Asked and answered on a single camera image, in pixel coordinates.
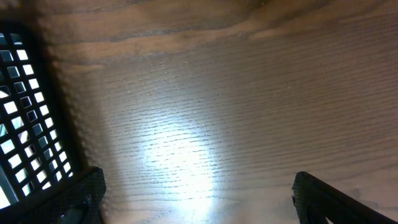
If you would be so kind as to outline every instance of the wood tabletop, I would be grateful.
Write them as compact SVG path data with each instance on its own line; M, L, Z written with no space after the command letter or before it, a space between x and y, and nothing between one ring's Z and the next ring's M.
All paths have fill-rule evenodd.
M105 223L299 223L302 170L398 220L398 1L2 2L46 41Z

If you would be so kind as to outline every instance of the brown wood grain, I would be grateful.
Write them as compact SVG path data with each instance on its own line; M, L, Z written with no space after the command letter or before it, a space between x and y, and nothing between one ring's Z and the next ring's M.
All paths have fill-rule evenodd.
M301 170L398 220L398 1L1 7L47 42L106 223L298 223Z

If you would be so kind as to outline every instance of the square hole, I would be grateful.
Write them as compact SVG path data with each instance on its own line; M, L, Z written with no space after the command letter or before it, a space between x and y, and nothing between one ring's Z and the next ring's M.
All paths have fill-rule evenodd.
M62 179L62 174L60 171L58 171L55 175L54 175L54 179L56 181L60 181Z
M61 144L59 142L55 143L55 149L57 152L62 148Z
M19 72L18 72L18 68L13 66L13 67L8 67L7 68L8 74L10 74L11 78L17 78L19 77Z
M25 168L22 168L15 176L17 177L19 183L25 180L25 178L27 177L27 172Z
M52 157L52 151L51 151L51 149L47 149L47 150L44 152L44 157L45 157L46 160L49 160L49 159Z
M24 69L25 75L32 75L34 74L33 68L31 65L23 65L22 68Z
M27 118L29 119L30 122L32 122L32 121L37 119L37 115L36 115L36 112L34 110L26 113L26 115L27 115Z
M27 60L27 54L25 50L17 50L17 54L19 57L19 60Z
M50 163L50 170L54 171L58 167L58 164L55 160Z
M37 83L37 80L35 78L29 80L29 85L31 89L36 89L39 87L39 83Z
M42 92L35 93L36 102L40 103L44 100Z
M10 91L8 86L0 86L0 99L8 97L10 95Z
M11 152L13 149L15 149L14 144L12 143L11 139L3 142L0 144L2 151L7 154L8 152Z
M7 111L7 114L12 114L13 112L18 111L17 106L15 105L15 103L13 101L5 103L4 107Z
M27 131L23 131L23 132L19 133L18 137L22 144L24 144L25 142L27 142L30 139L29 135L27 134Z
M21 103L25 108L32 105L29 96L21 98Z
M18 154L16 154L15 156L12 156L8 162L10 163L11 168L15 168L17 167L19 164L21 164L21 158L19 157Z
M50 136L51 136L51 139L53 139L53 140L57 138L57 133L55 132L55 130L50 132Z
M7 133L8 132L7 132L6 126L4 124L0 124L0 137L5 136Z
M46 115L49 113L49 108L47 107L47 105L41 106L40 107L40 112L42 112L42 115Z
M26 156L29 158L30 156L32 156L33 154L35 154L36 150L35 147L33 145L30 145L28 147L25 148L25 153Z
M47 189L49 187L51 187L51 184L50 184L50 182L47 182L47 183L45 183L45 185L43 186L42 189L45 190L45 189Z
M48 143L49 142L47 141L47 138L45 136L39 139L39 144L41 148L44 148Z
M32 182L27 183L23 188L22 191L24 192L25 196L29 195L34 190Z
M12 125L14 126L14 129L17 130L18 128L22 127L24 125L24 122L22 121L21 117L17 117L11 120Z
M43 182L43 180L47 177L47 175L45 175L44 170L40 171L37 175L37 180L39 180L39 182Z
M45 125L49 128L51 127L54 123L52 122L51 118L47 118L45 121Z
M11 39L14 45L22 45L22 39L18 34L11 34Z
M60 154L60 160L61 160L61 162L65 161L65 159L67 159L67 154L66 154L65 152L62 152L62 153Z
M4 34L0 33L0 44L7 45L6 38L4 38Z
M65 172L68 172L70 170L69 162L67 162L65 165L63 165L63 169L65 170Z
M40 124L36 124L35 126L33 126L33 132L35 133L35 135L39 135L43 132L42 126Z
M39 158L34 159L30 164L32 165L33 170L37 170L37 168L39 168L42 165Z
M11 62L14 60L9 50L0 50L0 55L3 62Z
M26 91L23 82L14 83L14 86L15 86L15 90L17 90L17 93L23 93Z

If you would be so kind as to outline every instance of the black object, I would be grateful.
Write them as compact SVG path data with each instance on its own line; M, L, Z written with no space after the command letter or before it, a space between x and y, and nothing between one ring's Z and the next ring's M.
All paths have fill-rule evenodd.
M334 224L397 224L307 172L297 173L293 191L301 224L327 224L326 217Z
M98 223L103 171L83 169L39 46L0 21L0 223Z

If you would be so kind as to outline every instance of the wooden table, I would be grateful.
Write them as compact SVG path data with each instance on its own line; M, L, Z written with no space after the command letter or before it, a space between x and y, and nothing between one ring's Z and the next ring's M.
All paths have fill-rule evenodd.
M398 1L6 2L47 42L106 223L298 223L301 170L398 220Z

